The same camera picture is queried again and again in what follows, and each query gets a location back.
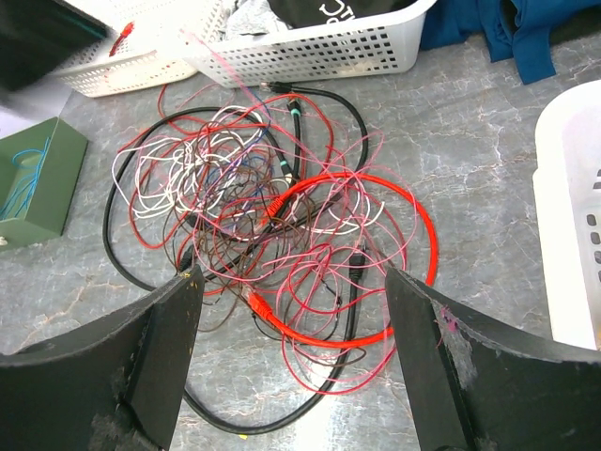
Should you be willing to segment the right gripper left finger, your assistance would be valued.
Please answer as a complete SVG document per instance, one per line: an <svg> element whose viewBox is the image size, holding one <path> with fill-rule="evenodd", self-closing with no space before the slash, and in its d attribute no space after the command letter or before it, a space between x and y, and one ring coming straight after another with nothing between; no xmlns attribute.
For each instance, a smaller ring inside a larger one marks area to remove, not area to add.
<svg viewBox="0 0 601 451"><path fill-rule="evenodd" d="M201 314L199 267L1 357L4 450L167 450Z"/></svg>

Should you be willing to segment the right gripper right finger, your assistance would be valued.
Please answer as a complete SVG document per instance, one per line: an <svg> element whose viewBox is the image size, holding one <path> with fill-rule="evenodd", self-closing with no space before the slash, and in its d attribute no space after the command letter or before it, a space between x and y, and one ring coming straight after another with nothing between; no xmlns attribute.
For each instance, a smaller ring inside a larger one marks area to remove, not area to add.
<svg viewBox="0 0 601 451"><path fill-rule="evenodd" d="M390 268L385 291L423 450L597 450L600 354L519 330Z"/></svg>

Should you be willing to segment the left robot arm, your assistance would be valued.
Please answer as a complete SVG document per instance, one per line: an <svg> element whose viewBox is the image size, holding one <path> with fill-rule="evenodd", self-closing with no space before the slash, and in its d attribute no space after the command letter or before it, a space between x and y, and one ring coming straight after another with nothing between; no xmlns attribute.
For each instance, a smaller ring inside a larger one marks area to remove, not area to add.
<svg viewBox="0 0 601 451"><path fill-rule="evenodd" d="M66 1L3 1L1 95L35 84L109 36L109 26Z"/></svg>

